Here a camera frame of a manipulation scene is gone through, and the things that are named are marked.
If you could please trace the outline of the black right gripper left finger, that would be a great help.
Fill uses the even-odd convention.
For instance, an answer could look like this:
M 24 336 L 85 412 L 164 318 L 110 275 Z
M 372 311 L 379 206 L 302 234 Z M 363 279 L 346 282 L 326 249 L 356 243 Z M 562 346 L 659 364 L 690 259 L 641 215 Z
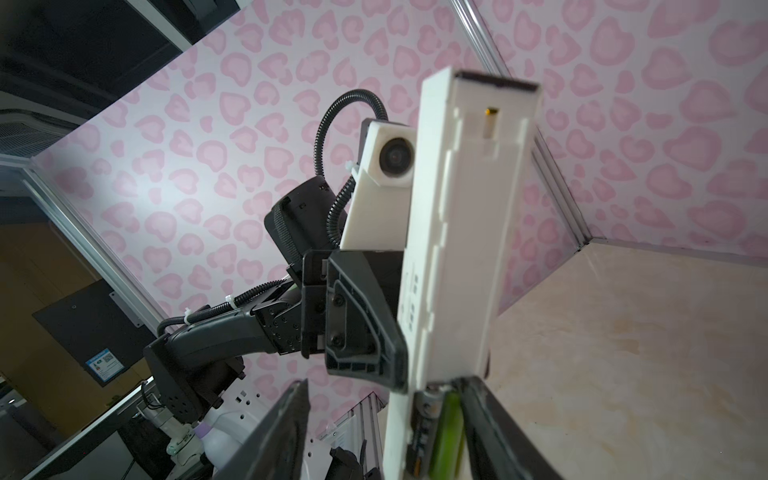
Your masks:
M 310 401 L 295 381 L 214 479 L 300 479 Z

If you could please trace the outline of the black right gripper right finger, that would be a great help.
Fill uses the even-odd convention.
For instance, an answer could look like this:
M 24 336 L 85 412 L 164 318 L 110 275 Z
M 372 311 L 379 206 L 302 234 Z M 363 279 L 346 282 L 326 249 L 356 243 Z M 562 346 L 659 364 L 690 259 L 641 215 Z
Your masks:
M 462 377 L 454 386 L 460 396 L 474 479 L 562 479 L 483 379 Z

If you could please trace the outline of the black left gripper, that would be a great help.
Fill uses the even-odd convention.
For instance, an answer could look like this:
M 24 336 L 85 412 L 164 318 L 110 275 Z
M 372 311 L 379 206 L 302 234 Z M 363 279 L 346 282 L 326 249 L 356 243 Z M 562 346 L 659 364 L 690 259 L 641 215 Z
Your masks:
M 330 374 L 404 393 L 408 347 L 397 321 L 404 253 L 330 255 L 327 217 L 334 200 L 326 180 L 315 176 L 266 215 L 266 230 L 287 264 L 286 278 L 262 295 L 251 313 L 278 354 L 309 357 L 325 348 Z M 328 257 L 326 309 L 322 269 Z

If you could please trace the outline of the slim white remote with display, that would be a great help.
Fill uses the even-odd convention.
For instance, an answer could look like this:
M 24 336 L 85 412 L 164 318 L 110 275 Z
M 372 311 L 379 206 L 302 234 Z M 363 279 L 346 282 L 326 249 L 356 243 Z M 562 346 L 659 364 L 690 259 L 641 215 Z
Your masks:
M 536 83 L 453 68 L 423 82 L 397 314 L 408 383 L 389 400 L 387 479 L 406 475 L 416 394 L 486 369 L 540 95 Z

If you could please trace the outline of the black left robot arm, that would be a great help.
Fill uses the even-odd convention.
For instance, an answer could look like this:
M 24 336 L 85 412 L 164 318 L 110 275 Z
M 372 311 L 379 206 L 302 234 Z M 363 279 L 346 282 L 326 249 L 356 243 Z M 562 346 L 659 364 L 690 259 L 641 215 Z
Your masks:
M 396 321 L 403 254 L 334 248 L 325 221 L 335 210 L 325 180 L 302 183 L 265 217 L 287 278 L 161 323 L 144 357 L 162 405 L 177 419 L 200 421 L 220 407 L 252 353 L 322 354 L 331 375 L 404 392 L 408 353 Z

